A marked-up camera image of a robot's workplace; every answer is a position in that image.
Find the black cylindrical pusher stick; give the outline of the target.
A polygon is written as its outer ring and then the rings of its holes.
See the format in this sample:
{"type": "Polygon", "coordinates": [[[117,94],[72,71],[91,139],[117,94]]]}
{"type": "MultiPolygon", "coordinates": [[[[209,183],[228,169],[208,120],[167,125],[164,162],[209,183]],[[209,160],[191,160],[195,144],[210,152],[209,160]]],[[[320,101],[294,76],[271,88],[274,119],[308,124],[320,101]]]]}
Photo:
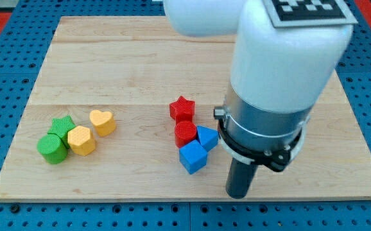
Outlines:
{"type": "Polygon", "coordinates": [[[227,177],[226,192],[234,199],[241,199],[247,195],[258,165],[245,164],[233,158],[227,177]]]}

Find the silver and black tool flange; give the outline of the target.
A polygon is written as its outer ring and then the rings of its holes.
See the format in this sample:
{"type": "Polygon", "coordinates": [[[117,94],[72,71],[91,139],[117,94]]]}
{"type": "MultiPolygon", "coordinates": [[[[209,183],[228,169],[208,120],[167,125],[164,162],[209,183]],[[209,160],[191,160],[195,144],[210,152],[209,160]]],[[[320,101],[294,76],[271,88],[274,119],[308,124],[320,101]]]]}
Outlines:
{"type": "Polygon", "coordinates": [[[214,108],[220,142],[236,166],[266,166],[281,172],[303,147],[311,109],[279,113],[249,104],[229,85],[214,108]]]}

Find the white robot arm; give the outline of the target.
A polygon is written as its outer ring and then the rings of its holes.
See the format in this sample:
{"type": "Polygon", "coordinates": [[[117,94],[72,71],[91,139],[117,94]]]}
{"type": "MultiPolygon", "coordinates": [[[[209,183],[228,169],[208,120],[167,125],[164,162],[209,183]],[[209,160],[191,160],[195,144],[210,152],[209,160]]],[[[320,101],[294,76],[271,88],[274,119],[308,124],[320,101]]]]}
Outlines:
{"type": "Polygon", "coordinates": [[[224,103],[213,110],[231,154],[227,194],[244,198],[259,166],[283,171],[345,52],[356,18],[343,1],[164,1],[188,37],[235,35],[224,103]]]}

